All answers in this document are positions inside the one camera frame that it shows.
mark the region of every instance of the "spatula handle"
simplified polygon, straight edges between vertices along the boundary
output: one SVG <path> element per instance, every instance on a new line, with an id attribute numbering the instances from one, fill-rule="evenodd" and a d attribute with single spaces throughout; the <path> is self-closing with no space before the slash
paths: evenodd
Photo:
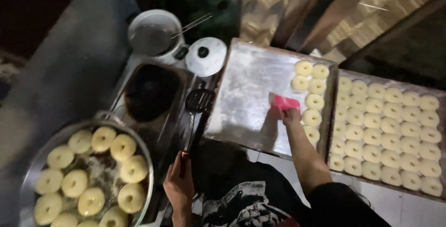
<path id="1" fill-rule="evenodd" d="M 180 178 L 184 178 L 186 174 L 187 159 L 189 159 L 189 153 L 182 150 L 180 156 Z"/>

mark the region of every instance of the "spatula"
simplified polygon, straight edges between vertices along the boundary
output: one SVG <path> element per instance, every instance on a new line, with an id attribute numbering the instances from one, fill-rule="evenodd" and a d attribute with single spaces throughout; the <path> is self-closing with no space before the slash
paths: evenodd
<path id="1" fill-rule="evenodd" d="M 186 172 L 186 162 L 189 158 L 189 146 L 193 140 L 193 123 L 197 114 L 203 113 L 210 108 L 215 99 L 215 92 L 209 89 L 195 89 L 187 94 L 185 101 L 185 109 L 190 114 L 189 140 L 186 142 L 184 149 L 181 151 L 180 159 L 180 178 L 184 177 Z"/>

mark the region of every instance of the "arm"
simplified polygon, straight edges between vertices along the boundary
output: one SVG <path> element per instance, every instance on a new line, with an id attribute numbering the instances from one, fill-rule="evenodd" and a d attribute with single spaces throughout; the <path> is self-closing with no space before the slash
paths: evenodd
<path id="1" fill-rule="evenodd" d="M 187 160 L 184 178 L 180 178 L 180 152 L 174 164 L 170 165 L 163 187 L 174 210 L 174 227 L 192 226 L 192 199 L 195 195 L 192 182 L 190 159 Z"/>
<path id="2" fill-rule="evenodd" d="M 327 165 L 305 135 L 300 111 L 291 108 L 281 111 L 286 126 L 293 163 L 305 196 L 320 184 L 332 182 Z"/>

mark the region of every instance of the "person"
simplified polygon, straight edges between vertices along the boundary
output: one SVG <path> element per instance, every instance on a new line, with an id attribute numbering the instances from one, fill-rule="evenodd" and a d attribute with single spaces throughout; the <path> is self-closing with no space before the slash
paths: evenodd
<path id="1" fill-rule="evenodd" d="M 390 226 L 349 186 L 333 182 L 329 169 L 307 139 L 297 109 L 281 111 L 306 207 L 288 180 L 260 162 L 238 163 L 204 192 L 204 226 Z M 174 227 L 192 226 L 195 195 L 190 160 L 179 178 L 179 155 L 164 181 Z"/>

